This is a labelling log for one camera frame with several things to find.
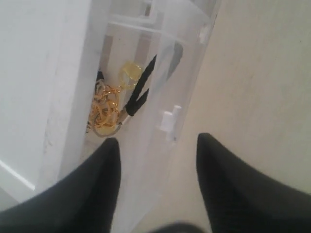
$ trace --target beige floor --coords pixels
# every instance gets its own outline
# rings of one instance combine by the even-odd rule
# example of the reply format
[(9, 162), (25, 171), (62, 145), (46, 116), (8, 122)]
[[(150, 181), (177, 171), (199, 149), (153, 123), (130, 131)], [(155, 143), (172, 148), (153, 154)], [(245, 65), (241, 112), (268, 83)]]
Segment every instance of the beige floor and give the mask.
[(311, 1), (222, 0), (164, 195), (134, 232), (210, 230), (195, 170), (210, 132), (271, 177), (311, 193)]

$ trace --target white plastic clip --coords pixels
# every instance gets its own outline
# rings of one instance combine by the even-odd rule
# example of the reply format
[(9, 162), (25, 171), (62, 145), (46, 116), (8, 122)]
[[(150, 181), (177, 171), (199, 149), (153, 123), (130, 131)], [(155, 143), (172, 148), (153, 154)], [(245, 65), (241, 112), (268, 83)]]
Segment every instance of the white plastic clip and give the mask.
[(175, 129), (176, 129), (176, 122), (180, 113), (181, 107), (178, 105), (174, 106), (173, 112), (165, 111), (163, 113), (162, 122), (160, 125), (160, 129), (162, 131), (167, 132), (166, 140), (167, 141), (175, 141)]

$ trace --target black strap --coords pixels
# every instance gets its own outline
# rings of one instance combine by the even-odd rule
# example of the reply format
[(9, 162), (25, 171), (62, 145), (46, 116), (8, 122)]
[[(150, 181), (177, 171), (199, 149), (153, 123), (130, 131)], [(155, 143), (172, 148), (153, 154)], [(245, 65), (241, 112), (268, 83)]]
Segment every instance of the black strap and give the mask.
[[(172, 58), (172, 61), (171, 61), (170, 67), (169, 67), (167, 79), (169, 79), (171, 77), (171, 75), (173, 74), (173, 72), (176, 70), (178, 64), (180, 63), (182, 55), (183, 55), (182, 45), (179, 43), (175, 43), (174, 55), (173, 55), (173, 58)], [(147, 91), (145, 91), (145, 93), (140, 98), (139, 98), (139, 95), (141, 94), (142, 89), (144, 88), (149, 76), (151, 75), (152, 71), (155, 68), (156, 57), (157, 57), (157, 55), (154, 56), (152, 61), (148, 64), (148, 66), (143, 71), (143, 73), (142, 73), (139, 81), (137, 82), (135, 89), (134, 89), (134, 91), (130, 97), (130, 100), (125, 105), (126, 112), (130, 116), (134, 116), (135, 113), (142, 107), (142, 105), (147, 100), (149, 89)]]

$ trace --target gold keychain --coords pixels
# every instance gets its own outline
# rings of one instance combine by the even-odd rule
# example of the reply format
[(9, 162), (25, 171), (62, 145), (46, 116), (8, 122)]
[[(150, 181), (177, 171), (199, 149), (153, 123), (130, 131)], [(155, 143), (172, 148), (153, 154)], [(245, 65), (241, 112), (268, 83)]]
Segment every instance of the gold keychain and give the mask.
[(119, 94), (123, 90), (133, 90), (141, 74), (142, 68), (140, 66), (133, 62), (127, 62), (118, 73), (120, 86), (117, 88), (112, 88), (103, 80), (96, 82), (91, 112), (88, 117), (87, 133), (93, 130), (98, 137), (106, 137), (116, 133), (118, 130), (116, 125), (120, 117)]

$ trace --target transparent plastic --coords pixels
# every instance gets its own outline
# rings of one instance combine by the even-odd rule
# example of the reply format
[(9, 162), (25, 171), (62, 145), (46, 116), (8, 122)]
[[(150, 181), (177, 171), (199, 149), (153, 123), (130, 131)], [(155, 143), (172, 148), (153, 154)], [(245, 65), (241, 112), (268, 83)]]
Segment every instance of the transparent plastic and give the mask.
[[(112, 1), (99, 67), (105, 83), (118, 86), (122, 65), (130, 61), (145, 69), (157, 55), (143, 90), (150, 88), (146, 103), (116, 134), (122, 180), (112, 232), (130, 232), (154, 206), (168, 179), (171, 150), (179, 139), (212, 29), (207, 11), (200, 9), (209, 2), (213, 8), (215, 0)], [(176, 58), (176, 50), (182, 52), (181, 58)], [(172, 73), (174, 64), (178, 65)], [(121, 92), (120, 109), (131, 93)], [(102, 141), (88, 133), (83, 159)]]

